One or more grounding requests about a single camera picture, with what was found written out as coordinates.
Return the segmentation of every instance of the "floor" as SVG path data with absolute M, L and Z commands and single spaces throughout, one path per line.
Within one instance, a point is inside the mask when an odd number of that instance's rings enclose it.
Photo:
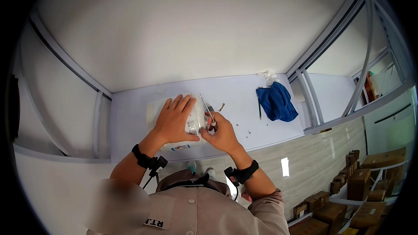
M 282 144 L 249 152 L 273 183 L 282 190 L 285 216 L 293 218 L 293 207 L 318 191 L 329 190 L 329 183 L 345 167 L 345 156 L 351 150 L 360 150 L 360 161 L 366 156 L 363 119 L 334 127 L 331 131 L 303 136 Z M 159 173 L 160 179 L 185 169 L 185 162 L 170 163 Z M 224 170 L 235 167 L 229 156 L 197 161 L 196 172 L 208 167 L 216 171 L 216 179 L 226 183 Z M 247 207 L 249 202 L 238 197 Z

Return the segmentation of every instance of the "black cable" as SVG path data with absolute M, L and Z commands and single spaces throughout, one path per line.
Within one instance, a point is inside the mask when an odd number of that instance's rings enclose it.
M 237 196 L 235 196 L 234 201 L 236 201 L 236 200 L 237 200 L 237 198 L 238 198 L 238 186 L 235 186 L 235 188 L 237 188 Z
M 142 187 L 143 189 L 145 189 L 145 186 L 147 186 L 147 184 L 150 182 L 150 180 L 152 179 L 152 177 L 150 177 L 147 181 L 147 183 L 145 183 L 144 187 Z

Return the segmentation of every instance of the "hand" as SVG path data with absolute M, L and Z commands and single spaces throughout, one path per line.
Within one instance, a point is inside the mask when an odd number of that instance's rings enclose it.
M 153 129 L 162 145 L 200 140 L 197 135 L 188 134 L 184 129 L 195 103 L 196 98 L 191 98 L 191 95 L 186 95 L 184 98 L 183 95 L 179 95 L 173 102 L 171 102 L 171 98 L 165 102 Z
M 238 142 L 237 137 L 235 136 L 234 128 L 231 122 L 229 122 L 225 117 L 222 116 L 219 112 L 211 112 L 213 119 L 215 119 L 218 130 L 215 134 L 210 134 L 206 129 L 200 129 L 202 138 L 212 144 L 216 149 L 225 151 L 228 154 L 236 151 L 237 149 L 244 149 L 243 146 Z M 208 118 L 208 124 L 212 122 L 212 118 Z

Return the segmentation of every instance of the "white tabletop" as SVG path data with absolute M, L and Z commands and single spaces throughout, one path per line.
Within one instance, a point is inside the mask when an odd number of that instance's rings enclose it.
M 293 106 L 298 110 L 287 77 L 277 77 L 289 91 Z M 238 141 L 247 151 L 303 136 L 300 116 L 288 123 L 280 120 L 271 121 L 261 108 L 260 120 L 255 90 L 258 86 L 266 87 L 266 83 L 266 79 L 256 75 L 230 76 L 174 82 L 114 93 L 110 112 L 111 160 L 122 160 L 132 147 L 146 136 L 145 118 L 150 102 L 180 93 L 201 93 L 215 111 L 220 109 L 224 102 L 221 113 L 233 124 Z M 161 152 L 157 154 L 159 155 L 169 162 L 175 162 L 208 159 L 226 154 L 207 143 L 195 148 Z

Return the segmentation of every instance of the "blue towel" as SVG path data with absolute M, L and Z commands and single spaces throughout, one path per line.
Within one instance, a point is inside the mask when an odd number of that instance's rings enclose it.
M 298 116 L 295 107 L 290 102 L 290 94 L 282 84 L 274 82 L 270 88 L 259 88 L 255 91 L 270 120 L 279 119 L 290 122 Z

